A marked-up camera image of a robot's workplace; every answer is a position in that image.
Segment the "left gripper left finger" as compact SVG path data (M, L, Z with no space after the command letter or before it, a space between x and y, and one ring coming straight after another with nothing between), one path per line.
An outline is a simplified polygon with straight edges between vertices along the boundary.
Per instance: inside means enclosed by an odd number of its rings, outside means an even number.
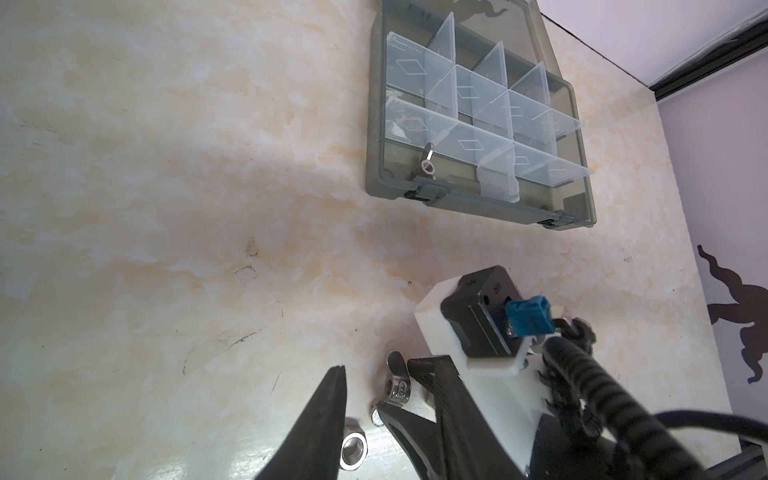
M346 370L334 366L256 479L337 479L346 403Z

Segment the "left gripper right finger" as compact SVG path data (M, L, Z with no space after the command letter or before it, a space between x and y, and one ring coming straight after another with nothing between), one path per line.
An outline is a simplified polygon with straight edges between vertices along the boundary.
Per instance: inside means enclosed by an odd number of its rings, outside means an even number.
M411 378L435 402L434 421L381 402L377 410L421 479L520 479L448 356L411 359Z

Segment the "silver wing nut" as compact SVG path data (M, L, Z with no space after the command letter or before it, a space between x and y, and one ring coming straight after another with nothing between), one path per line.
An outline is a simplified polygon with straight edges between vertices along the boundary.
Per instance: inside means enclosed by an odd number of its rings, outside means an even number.
M424 177L429 179L435 179L435 166L432 162L434 154L434 145L428 142L422 149L419 160L412 170L411 178Z
M389 374L385 382L383 397L375 400L371 407L370 417L375 427L384 426L378 411L380 404L386 403L403 407L409 402L411 396L411 379L403 355L398 350L389 351L386 356L386 365Z

